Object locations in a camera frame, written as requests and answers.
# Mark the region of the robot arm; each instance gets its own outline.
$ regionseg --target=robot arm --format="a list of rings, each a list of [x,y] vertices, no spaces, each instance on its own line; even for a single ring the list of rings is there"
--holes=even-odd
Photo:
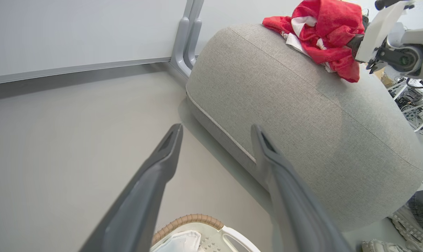
[[[423,79],[423,29],[405,30],[397,23],[406,9],[414,7],[411,0],[378,0],[381,10],[365,34],[356,36],[347,45],[358,62],[367,62],[370,73],[390,65],[402,76]]]

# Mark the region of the fabric ottoman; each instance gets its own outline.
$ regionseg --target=fabric ottoman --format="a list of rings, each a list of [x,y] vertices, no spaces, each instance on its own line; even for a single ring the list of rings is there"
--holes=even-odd
[[[342,231],[387,217],[423,180],[419,142],[380,80],[341,80],[261,24],[220,30],[187,89],[197,120],[266,189],[250,126],[258,123]]]

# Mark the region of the red towel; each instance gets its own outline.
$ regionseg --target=red towel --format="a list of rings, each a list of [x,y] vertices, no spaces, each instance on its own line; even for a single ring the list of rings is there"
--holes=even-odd
[[[267,17],[263,25],[282,35],[296,35],[314,62],[328,62],[341,78],[359,81],[359,63],[346,44],[355,34],[364,34],[360,6],[339,0],[303,0],[292,16]]]

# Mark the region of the white shoe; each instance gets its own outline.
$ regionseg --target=white shoe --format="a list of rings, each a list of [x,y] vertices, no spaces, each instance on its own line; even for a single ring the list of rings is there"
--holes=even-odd
[[[410,252],[403,246],[393,243],[371,240],[370,242],[362,241],[362,252]]]
[[[389,216],[395,228],[407,241],[406,247],[411,250],[423,249],[423,229],[415,220],[408,204]]]

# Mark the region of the gray baseboard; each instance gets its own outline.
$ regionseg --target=gray baseboard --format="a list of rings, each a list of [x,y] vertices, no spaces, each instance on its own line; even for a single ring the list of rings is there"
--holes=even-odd
[[[86,65],[69,66],[69,67],[62,67],[62,68],[56,68],[56,69],[39,70],[39,71],[33,71],[33,72],[15,73],[13,75],[0,75],[0,83],[20,81],[20,80],[26,80],[26,79],[32,79],[32,78],[40,78],[40,77],[51,76],[51,75],[63,75],[63,74],[69,74],[69,73],[84,72],[84,71],[98,70],[98,69],[105,69],[105,68],[112,68],[112,67],[126,67],[129,65],[136,65],[136,64],[169,62],[170,60],[171,60],[171,57],[155,58],[155,59],[137,59],[134,61],[86,64]]]

